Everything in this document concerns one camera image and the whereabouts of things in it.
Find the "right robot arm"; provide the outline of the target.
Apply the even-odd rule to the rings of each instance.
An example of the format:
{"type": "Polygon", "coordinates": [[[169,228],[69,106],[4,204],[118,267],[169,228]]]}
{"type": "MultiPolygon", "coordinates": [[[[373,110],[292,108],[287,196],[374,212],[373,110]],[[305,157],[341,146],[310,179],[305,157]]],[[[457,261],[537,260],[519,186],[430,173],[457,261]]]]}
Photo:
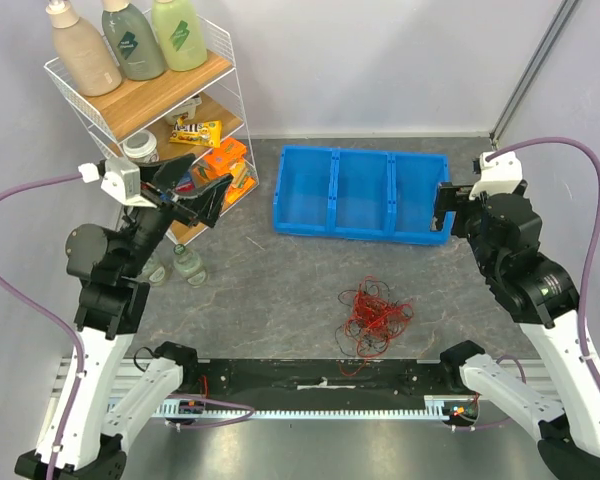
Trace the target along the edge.
{"type": "Polygon", "coordinates": [[[551,400],[502,370],[484,350],[464,341],[444,351],[438,381],[447,392],[486,396],[535,441],[558,479],[600,479],[600,392],[587,379],[592,344],[578,333],[582,304],[567,271],[539,250],[541,218],[520,183],[510,193],[471,194],[468,185],[439,185],[436,226],[454,213],[453,235],[468,241],[496,302],[541,356],[558,394],[551,400]]]}

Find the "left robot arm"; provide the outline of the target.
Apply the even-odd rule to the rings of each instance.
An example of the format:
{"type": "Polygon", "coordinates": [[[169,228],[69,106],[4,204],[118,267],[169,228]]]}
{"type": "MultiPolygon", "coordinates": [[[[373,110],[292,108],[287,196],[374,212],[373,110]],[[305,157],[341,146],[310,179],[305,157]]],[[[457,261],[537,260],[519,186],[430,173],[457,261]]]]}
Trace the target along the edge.
{"type": "Polygon", "coordinates": [[[71,330],[78,343],[51,423],[38,446],[17,459],[17,475],[118,479],[134,440],[156,409],[175,391],[188,393],[198,385],[196,350],[166,342],[140,380],[115,406],[109,404],[150,292],[149,283],[139,279],[143,267],[174,221],[213,227],[233,181],[223,174],[175,197],[193,160],[186,154],[140,167],[114,157],[80,166],[84,182],[100,182],[130,211],[119,230],[83,224],[67,237],[66,271],[81,283],[71,330]]]}

